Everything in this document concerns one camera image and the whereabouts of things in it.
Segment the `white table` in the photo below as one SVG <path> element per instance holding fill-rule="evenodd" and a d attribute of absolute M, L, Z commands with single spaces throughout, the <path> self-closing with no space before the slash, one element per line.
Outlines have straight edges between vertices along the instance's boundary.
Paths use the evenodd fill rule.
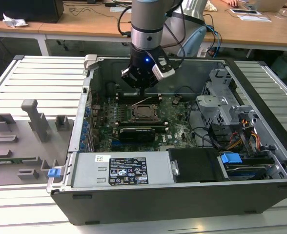
<path fill-rule="evenodd" d="M 15 120 L 28 119 L 20 105 L 24 98 L 36 98 L 38 109 L 46 118 L 60 114 L 74 119 L 84 78 L 82 73 L 83 58 L 25 56 L 14 60 L 0 77 L 0 113 L 11 113 Z M 45 184 L 0 187 L 0 234 L 194 232 L 287 234 L 287 199 L 256 215 L 73 226 L 46 192 Z"/>

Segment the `wooden desk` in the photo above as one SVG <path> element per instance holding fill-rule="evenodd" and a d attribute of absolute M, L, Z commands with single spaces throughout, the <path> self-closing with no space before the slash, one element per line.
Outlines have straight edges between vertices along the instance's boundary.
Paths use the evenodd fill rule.
<path fill-rule="evenodd" d="M 272 22 L 243 21 L 225 12 L 226 9 L 231 8 L 226 3 L 220 0 L 211 1 L 218 11 L 204 12 L 204 14 L 213 16 L 215 29 L 223 37 L 222 47 L 287 51 L 287 20 L 275 17 L 276 13 L 267 13 Z M 88 7 L 88 10 L 77 16 L 70 12 L 70 8 L 82 9 L 85 7 Z M 130 42 L 130 38 L 122 37 L 117 30 L 117 18 L 120 14 L 120 12 L 110 12 L 110 8 L 104 5 L 65 5 L 64 13 L 56 24 L 28 22 L 29 26 L 27 27 L 13 29 L 0 21 L 0 37 L 37 39 L 43 56 L 49 55 L 47 39 Z M 130 21 L 130 17 L 131 14 L 126 13 L 122 22 Z M 212 24 L 209 16 L 205 16 L 205 20 L 207 24 Z M 122 23 L 121 29 L 129 31 L 130 23 Z M 201 47 L 208 48 L 212 42 L 212 34 L 207 33 Z"/>
<path fill-rule="evenodd" d="M 275 17 L 277 13 L 265 13 L 272 22 L 243 21 L 235 18 L 236 14 L 225 12 L 226 9 L 232 8 L 226 3 L 220 0 L 211 0 L 211 2 L 218 11 L 205 12 L 204 15 L 209 13 L 213 16 L 215 30 L 223 38 L 222 47 L 287 50 L 287 20 Z M 205 16 L 205 22 L 212 24 L 209 16 Z M 204 41 L 212 42 L 212 34 L 207 33 Z"/>
<path fill-rule="evenodd" d="M 110 7 L 99 5 L 88 6 L 86 11 L 78 14 L 78 12 L 71 13 L 70 9 L 82 9 L 84 6 L 67 5 L 64 5 L 64 12 L 58 23 L 42 24 L 39 33 L 121 38 L 117 28 L 118 18 L 121 14 L 120 12 L 110 12 Z M 121 22 L 130 21 L 130 18 L 131 13 L 125 13 Z M 121 23 L 121 30 L 130 31 L 130 23 Z"/>
<path fill-rule="evenodd" d="M 0 32 L 7 33 L 39 33 L 39 29 L 42 26 L 42 22 L 27 22 L 28 26 L 25 27 L 8 27 L 4 22 L 0 20 Z"/>

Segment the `paper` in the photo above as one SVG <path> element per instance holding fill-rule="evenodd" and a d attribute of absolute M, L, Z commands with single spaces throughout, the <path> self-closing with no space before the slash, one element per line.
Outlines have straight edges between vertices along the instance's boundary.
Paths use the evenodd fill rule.
<path fill-rule="evenodd" d="M 242 16 L 239 17 L 242 20 L 247 20 L 247 21 L 259 21 L 259 22 L 271 22 L 271 20 L 269 20 L 266 17 L 260 17 L 260 16 Z"/>
<path fill-rule="evenodd" d="M 125 7 L 119 7 L 119 6 L 112 6 L 110 7 L 111 12 L 122 12 L 125 9 Z M 126 11 L 126 13 L 131 13 L 132 9 L 129 9 Z"/>
<path fill-rule="evenodd" d="M 4 22 L 7 26 L 12 27 L 12 28 L 23 27 L 23 26 L 27 26 L 28 25 L 25 22 L 25 20 L 23 20 L 23 19 L 12 19 L 12 18 L 6 16 L 5 14 L 3 14 L 2 22 Z"/>

